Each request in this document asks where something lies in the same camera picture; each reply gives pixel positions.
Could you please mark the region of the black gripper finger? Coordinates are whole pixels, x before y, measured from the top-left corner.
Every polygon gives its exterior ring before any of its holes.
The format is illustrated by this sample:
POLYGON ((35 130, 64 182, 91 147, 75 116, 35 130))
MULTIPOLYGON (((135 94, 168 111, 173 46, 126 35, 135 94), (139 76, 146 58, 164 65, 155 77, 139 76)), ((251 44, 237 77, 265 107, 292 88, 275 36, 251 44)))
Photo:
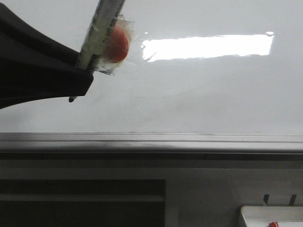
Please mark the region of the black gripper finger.
POLYGON ((78 52, 35 30, 0 5, 0 107, 86 95, 93 75, 75 67, 78 52))

